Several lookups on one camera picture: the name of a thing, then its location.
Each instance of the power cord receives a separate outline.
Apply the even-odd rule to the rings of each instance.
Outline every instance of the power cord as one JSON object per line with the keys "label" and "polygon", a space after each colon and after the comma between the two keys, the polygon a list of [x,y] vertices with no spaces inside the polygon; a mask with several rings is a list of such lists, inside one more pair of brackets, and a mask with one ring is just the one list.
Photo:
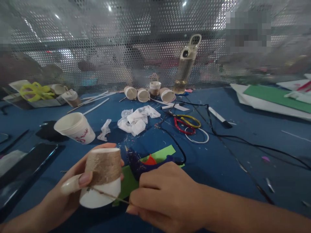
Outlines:
{"label": "power cord", "polygon": [[[208,104],[193,104],[193,103],[189,103],[189,102],[185,102],[185,101],[181,101],[181,100],[177,100],[174,105],[169,109],[169,111],[174,108],[174,106],[176,105],[177,102],[182,102],[182,103],[185,103],[185,104],[190,104],[190,105],[194,105],[194,106],[206,106],[206,110],[207,110],[207,115],[209,117],[209,120],[210,120],[210,127],[211,127],[211,130],[213,132],[213,134],[217,137],[224,137],[224,138],[237,138],[237,139],[240,139],[244,142],[246,142],[247,144],[249,145],[252,145],[254,147],[259,147],[259,148],[265,148],[265,149],[268,149],[268,150],[273,150],[273,151],[276,151],[276,152],[279,152],[279,153],[282,153],[284,155],[287,155],[291,158],[294,158],[296,159],[297,161],[301,162],[303,165],[305,165],[307,168],[311,169],[311,167],[309,165],[307,165],[305,162],[303,162],[302,160],[300,160],[299,158],[295,157],[295,156],[292,156],[286,152],[283,152],[283,151],[280,151],[280,150],[277,150],[277,149],[274,149],[274,148],[271,148],[271,147],[266,147],[266,146],[262,146],[262,145],[257,145],[257,144],[253,144],[253,143],[250,143],[248,141],[246,141],[245,139],[243,138],[240,138],[238,136],[232,136],[232,135],[220,135],[220,134],[217,134],[216,131],[214,130],[213,128],[213,124],[212,124],[212,119],[211,119],[211,115],[210,115],[210,111],[208,109],[209,105]],[[183,162],[176,162],[176,164],[178,165],[183,165],[186,161],[187,161],[187,157],[186,157],[186,154],[184,153],[184,151],[182,150],[181,146],[178,144],[178,142],[174,139],[174,137],[166,130],[166,129],[163,129],[161,127],[161,124],[165,121],[165,119],[167,118],[167,116],[169,116],[169,114],[167,112],[165,112],[166,115],[165,117],[162,119],[162,121],[160,121],[159,123],[156,123],[155,124],[155,127],[158,128],[158,129],[161,129],[163,131],[165,131],[173,140],[174,142],[176,143],[176,145],[178,146],[178,148],[180,149],[181,153],[183,154],[184,156],[184,161]],[[235,157],[235,159],[237,160],[237,162],[240,164],[240,166],[243,168],[243,170],[245,170],[245,172],[250,176],[251,180],[253,181],[253,183],[256,185],[256,187],[258,188],[258,190],[260,191],[260,193],[265,197],[265,199],[267,200],[267,202],[269,204],[272,204],[272,205],[275,205],[275,203],[271,200],[271,198],[267,195],[267,193],[264,191],[264,189],[257,183],[256,179],[241,165],[239,159],[234,155],[234,153],[229,149],[230,153]]]}

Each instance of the black marker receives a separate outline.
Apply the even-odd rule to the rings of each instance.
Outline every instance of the black marker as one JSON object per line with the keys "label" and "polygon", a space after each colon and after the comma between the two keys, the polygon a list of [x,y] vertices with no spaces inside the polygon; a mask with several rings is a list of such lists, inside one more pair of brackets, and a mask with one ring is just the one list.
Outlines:
{"label": "black marker", "polygon": [[208,107],[208,110],[213,113],[213,115],[218,118],[218,120],[221,121],[222,125],[225,127],[225,128],[232,128],[232,125],[229,124],[228,121],[226,121],[221,115],[219,115],[214,109],[212,109],[212,107]]}

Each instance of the scissors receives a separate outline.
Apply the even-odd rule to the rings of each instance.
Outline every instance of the scissors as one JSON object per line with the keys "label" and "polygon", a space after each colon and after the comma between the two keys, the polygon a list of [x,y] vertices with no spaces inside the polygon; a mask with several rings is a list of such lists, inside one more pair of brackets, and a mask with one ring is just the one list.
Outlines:
{"label": "scissors", "polygon": [[[171,116],[174,117],[174,122],[175,122],[175,127],[182,133],[187,134],[187,135],[193,135],[195,133],[195,129],[196,128],[200,128],[201,127],[201,122],[194,118],[193,116],[189,116],[189,115],[176,115],[174,113],[172,113],[171,111],[168,112],[168,114],[170,114]],[[198,125],[194,125],[192,123],[190,123],[186,118],[192,119],[195,122],[198,123]],[[187,126],[191,131],[187,132],[182,130],[179,126],[178,126],[178,122],[181,123],[182,125]]]}

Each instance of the hand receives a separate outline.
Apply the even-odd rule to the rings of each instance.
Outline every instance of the hand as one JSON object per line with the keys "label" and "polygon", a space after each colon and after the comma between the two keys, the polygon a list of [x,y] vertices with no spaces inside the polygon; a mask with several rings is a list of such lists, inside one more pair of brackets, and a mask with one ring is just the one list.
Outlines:
{"label": "hand", "polygon": [[[93,150],[115,146],[115,143],[105,143],[94,147]],[[92,180],[92,172],[83,173],[88,154],[64,175],[39,205],[0,225],[0,232],[48,232],[67,220],[79,207],[78,191],[87,187]]]}
{"label": "hand", "polygon": [[126,212],[165,232],[194,232],[208,224],[206,198],[201,184],[169,162],[141,175]]}

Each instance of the tissue paper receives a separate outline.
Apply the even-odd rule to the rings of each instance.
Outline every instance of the tissue paper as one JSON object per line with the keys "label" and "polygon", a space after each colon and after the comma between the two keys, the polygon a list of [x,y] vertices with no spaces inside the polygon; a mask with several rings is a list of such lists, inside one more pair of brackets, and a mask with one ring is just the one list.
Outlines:
{"label": "tissue paper", "polygon": [[156,118],[160,117],[161,114],[149,105],[138,108],[135,112],[133,112],[133,109],[123,110],[121,113],[122,118],[118,121],[118,127],[136,136],[145,130],[148,116]]}
{"label": "tissue paper", "polygon": [[97,139],[102,141],[107,141],[107,138],[105,137],[108,133],[110,133],[109,124],[111,122],[111,119],[107,119],[104,125],[101,128],[101,134],[97,137]]}

